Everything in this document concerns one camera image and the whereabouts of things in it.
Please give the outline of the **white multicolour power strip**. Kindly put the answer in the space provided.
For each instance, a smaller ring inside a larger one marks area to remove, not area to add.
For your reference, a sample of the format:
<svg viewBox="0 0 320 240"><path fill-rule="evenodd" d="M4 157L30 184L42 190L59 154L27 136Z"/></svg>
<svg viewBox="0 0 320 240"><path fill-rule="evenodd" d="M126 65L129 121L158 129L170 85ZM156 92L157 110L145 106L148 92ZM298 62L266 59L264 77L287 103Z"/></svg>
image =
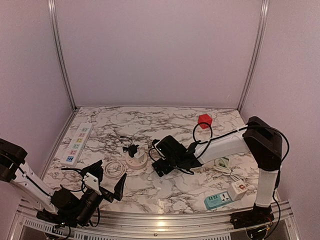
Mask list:
<svg viewBox="0 0 320 240"><path fill-rule="evenodd" d="M93 130L92 123L81 123L60 160L62 166L74 168Z"/></svg>

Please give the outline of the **pink round power socket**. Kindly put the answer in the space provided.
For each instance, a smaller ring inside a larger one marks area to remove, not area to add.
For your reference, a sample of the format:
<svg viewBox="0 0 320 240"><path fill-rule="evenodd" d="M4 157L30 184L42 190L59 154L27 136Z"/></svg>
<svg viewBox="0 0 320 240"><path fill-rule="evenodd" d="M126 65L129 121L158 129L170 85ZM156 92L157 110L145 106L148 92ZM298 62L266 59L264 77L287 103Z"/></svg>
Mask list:
<svg viewBox="0 0 320 240"><path fill-rule="evenodd" d="M143 169L147 165L148 157L143 153L140 157L130 157L127 155L125 157L126 165L133 170Z"/></svg>

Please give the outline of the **small white charger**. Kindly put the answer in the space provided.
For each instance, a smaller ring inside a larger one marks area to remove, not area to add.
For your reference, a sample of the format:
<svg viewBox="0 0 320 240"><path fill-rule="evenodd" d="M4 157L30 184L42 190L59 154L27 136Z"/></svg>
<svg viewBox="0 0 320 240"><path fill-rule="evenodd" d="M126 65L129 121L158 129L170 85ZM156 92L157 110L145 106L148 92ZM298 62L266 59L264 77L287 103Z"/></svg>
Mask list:
<svg viewBox="0 0 320 240"><path fill-rule="evenodd" d="M145 159L145 153L143 151L138 151L134 154L134 158L137 162L143 162Z"/></svg>

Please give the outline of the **black power adapter with cable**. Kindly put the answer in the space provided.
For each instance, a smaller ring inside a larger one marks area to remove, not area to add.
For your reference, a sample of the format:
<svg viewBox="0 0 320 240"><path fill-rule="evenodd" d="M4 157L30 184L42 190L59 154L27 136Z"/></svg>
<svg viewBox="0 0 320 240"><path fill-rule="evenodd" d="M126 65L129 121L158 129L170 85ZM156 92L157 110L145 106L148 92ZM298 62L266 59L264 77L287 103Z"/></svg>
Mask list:
<svg viewBox="0 0 320 240"><path fill-rule="evenodd" d="M119 137L120 140L129 140L129 145L128 146L122 146L122 151L124 153L128 153L128 155L133 158L135 156L135 154L138 152L138 147L139 145L138 144L134 144L133 140L128 137L128 136L120 136Z"/></svg>

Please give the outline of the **red cube socket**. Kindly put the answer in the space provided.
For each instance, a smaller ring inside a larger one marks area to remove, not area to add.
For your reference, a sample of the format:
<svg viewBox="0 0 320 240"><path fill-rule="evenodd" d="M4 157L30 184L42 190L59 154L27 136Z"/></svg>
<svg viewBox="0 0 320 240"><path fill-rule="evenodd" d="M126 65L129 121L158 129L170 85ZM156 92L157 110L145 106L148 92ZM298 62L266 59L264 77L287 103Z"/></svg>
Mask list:
<svg viewBox="0 0 320 240"><path fill-rule="evenodd" d="M202 129L209 128L212 125L212 122L213 122L212 117L207 113L198 116L197 123Z"/></svg>

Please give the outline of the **teal power strip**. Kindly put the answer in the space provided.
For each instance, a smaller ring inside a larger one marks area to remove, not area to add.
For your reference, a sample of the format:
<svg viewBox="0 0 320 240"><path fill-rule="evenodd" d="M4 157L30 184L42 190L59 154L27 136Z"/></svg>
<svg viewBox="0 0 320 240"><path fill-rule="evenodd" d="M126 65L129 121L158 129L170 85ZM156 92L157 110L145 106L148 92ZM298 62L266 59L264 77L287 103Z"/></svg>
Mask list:
<svg viewBox="0 0 320 240"><path fill-rule="evenodd" d="M227 191L223 191L221 193L207 196L204 199L204 205L207 210L213 210L213 209L228 205L232 202L233 200L231 199Z"/></svg>

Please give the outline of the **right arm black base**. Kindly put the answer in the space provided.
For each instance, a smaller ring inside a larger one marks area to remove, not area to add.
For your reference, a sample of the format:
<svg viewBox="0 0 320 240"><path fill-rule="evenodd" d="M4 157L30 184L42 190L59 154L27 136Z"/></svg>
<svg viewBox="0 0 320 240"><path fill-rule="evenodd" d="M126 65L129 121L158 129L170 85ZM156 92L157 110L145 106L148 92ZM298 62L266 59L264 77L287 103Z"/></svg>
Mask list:
<svg viewBox="0 0 320 240"><path fill-rule="evenodd" d="M234 229L247 228L272 222L275 219L271 206L259 207L255 204L251 210L234 212L230 215L230 223Z"/></svg>

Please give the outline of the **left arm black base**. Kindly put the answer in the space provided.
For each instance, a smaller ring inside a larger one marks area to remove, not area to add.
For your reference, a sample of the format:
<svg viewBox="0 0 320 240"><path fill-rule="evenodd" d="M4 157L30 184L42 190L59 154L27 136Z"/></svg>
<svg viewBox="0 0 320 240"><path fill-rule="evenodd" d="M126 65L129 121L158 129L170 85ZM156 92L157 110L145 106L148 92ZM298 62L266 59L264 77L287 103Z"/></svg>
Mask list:
<svg viewBox="0 0 320 240"><path fill-rule="evenodd" d="M74 217L69 217L63 214L53 214L45 209L43 211L38 211L36 218L56 225L65 223L65 225L73 228L77 227L78 225L77 220Z"/></svg>

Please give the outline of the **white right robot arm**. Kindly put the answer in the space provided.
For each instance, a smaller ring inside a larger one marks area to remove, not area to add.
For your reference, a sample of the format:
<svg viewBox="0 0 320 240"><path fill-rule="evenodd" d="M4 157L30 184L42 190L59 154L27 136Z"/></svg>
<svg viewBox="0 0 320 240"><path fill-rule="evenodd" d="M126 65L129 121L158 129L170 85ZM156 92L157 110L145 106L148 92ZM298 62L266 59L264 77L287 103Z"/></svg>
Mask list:
<svg viewBox="0 0 320 240"><path fill-rule="evenodd" d="M158 176L167 175L172 170L193 174L192 169L204 164L242 153L251 153L259 170L258 187L254 208L248 212L247 219L258 224L267 216L274 193L279 186L281 167L288 152L283 145L290 147L288 138L278 129L269 126L257 116L228 133L211 136L206 141L193 139L185 147L173 136L154 140L152 148L160 158L154 160L152 167Z"/></svg>

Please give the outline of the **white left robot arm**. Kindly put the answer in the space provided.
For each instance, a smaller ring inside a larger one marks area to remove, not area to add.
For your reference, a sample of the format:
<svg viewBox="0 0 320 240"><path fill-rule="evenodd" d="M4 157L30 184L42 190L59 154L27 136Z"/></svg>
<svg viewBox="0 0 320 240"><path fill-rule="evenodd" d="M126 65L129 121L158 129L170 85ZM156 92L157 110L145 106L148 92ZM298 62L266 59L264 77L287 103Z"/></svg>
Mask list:
<svg viewBox="0 0 320 240"><path fill-rule="evenodd" d="M99 160L82 169L74 168L82 179L82 196L75 196L73 190L61 187L53 190L45 184L25 161L27 152L20 146L1 139L0 180L9 183L37 210L37 218L69 227L88 226L101 202L121 201L127 174L124 173L111 192L100 184L104 170Z"/></svg>

